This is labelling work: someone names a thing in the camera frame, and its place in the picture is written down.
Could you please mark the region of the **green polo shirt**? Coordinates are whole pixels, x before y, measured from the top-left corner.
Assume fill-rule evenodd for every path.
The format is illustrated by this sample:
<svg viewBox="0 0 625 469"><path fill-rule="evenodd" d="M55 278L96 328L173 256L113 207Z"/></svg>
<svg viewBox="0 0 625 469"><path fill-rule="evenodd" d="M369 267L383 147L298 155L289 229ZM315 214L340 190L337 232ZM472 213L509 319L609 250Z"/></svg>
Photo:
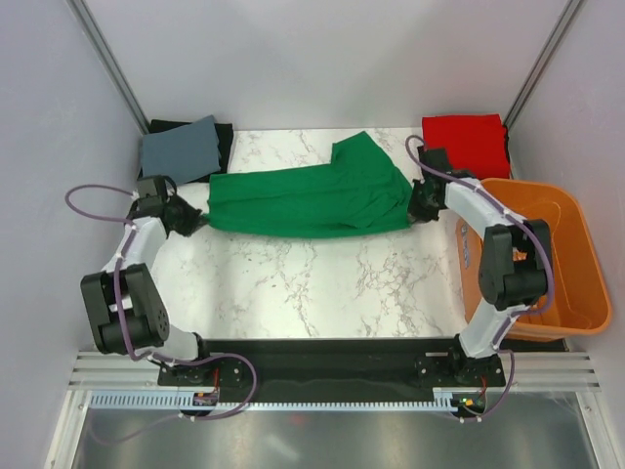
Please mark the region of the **green polo shirt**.
<svg viewBox="0 0 625 469"><path fill-rule="evenodd" d="M365 132L335 143L326 164L211 178L208 224L291 238L376 235L410 227L412 186Z"/></svg>

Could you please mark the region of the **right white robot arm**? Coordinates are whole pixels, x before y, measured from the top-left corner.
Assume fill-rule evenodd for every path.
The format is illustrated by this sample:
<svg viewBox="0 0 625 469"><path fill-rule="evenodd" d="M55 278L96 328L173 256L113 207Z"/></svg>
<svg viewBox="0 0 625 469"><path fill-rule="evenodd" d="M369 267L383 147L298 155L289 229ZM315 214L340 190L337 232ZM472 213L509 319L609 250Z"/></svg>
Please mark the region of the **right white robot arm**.
<svg viewBox="0 0 625 469"><path fill-rule="evenodd" d="M478 285L481 299L468 325L453 339L447 372L467 385L498 366L499 346L517 319L540 298L553 298L551 233L543 220L527 220L491 195L475 178L437 170L414 182L408 215L417 223L455 212L481 240Z"/></svg>

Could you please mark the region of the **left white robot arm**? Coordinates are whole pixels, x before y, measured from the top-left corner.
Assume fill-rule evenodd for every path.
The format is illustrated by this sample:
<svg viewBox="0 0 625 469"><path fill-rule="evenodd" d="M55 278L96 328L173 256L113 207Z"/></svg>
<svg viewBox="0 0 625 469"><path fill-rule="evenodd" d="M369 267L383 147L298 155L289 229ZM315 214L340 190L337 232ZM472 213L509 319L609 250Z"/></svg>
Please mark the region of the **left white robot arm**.
<svg viewBox="0 0 625 469"><path fill-rule="evenodd" d="M113 256L98 272L84 276L80 290L95 346L103 355L149 361L203 384L214 373L202 353L202 338L172 325L152 277L155 258L169 235L190 236L202 226L202 212L176 194L135 201L120 223L124 233Z"/></svg>

